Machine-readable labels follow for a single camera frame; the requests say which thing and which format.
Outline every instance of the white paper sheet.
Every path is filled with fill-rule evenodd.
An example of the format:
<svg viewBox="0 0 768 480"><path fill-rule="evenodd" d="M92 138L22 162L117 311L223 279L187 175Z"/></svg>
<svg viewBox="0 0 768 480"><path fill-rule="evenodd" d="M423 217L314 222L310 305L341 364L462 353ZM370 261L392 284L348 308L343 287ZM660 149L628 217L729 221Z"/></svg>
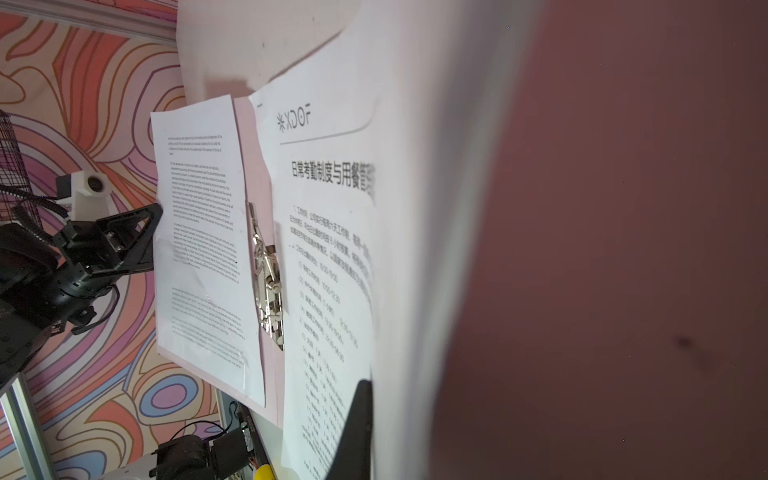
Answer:
<svg viewBox="0 0 768 480"><path fill-rule="evenodd" d="M152 114L157 342L264 405L245 182L232 99Z"/></svg>
<svg viewBox="0 0 768 480"><path fill-rule="evenodd" d="M253 102L259 136L269 139L261 146L284 285L285 456L302 479L321 480L357 383L371 376L376 172L366 125L376 97L338 108L343 89L260 93ZM345 131L354 133L324 138Z"/></svg>
<svg viewBox="0 0 768 480"><path fill-rule="evenodd" d="M299 209L356 233L369 250L363 265L370 266L371 316L357 282L341 284L345 272L336 274L343 314L352 315L355 331L373 335L366 339L370 352L343 350L359 365L343 365L344 376L336 376L337 389L347 393L342 414L370 367L375 477L426 478L432 405L525 37L524 28L509 33L508 26L528 25L534 3L365 0L338 38L251 96L273 182L278 252L288 269L283 457L302 480L324 478L328 455L315 438L333 440L338 432L330 412L315 410L324 404L306 380L313 359L301 336L311 312L303 295L312 280L304 253L320 270L336 272L327 260L335 241L353 242L328 228L330 240L318 240L307 226L314 225L311 215L307 222ZM331 181L317 179L318 163L323 173L330 164ZM355 187L356 164L358 176L361 164L375 169L372 195L360 189L359 177ZM335 301L319 293L319 301ZM329 345L321 347L333 356ZM331 458L335 446L327 446Z"/></svg>

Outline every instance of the colorful patterned wall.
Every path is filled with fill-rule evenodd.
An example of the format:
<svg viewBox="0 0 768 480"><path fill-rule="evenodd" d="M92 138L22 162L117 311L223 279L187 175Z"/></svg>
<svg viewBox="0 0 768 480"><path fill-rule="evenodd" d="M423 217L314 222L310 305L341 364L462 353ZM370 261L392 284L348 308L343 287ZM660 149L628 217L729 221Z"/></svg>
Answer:
<svg viewBox="0 0 768 480"><path fill-rule="evenodd" d="M176 21L178 0L86 0L87 2L100 3L115 8L122 8L129 12L141 13L164 20Z"/></svg>
<svg viewBox="0 0 768 480"><path fill-rule="evenodd" d="M0 108L40 194L55 194L58 175L92 170L110 177L115 213L151 203L149 114L184 104L173 48L0 13ZM41 215L49 232L61 227ZM155 350L154 276L118 286L119 315L89 334L53 337L27 370L60 478L97 478L152 452L189 419L217 419L212 388ZM97 301L100 314L107 302ZM0 480L24 475L14 449L3 419Z"/></svg>

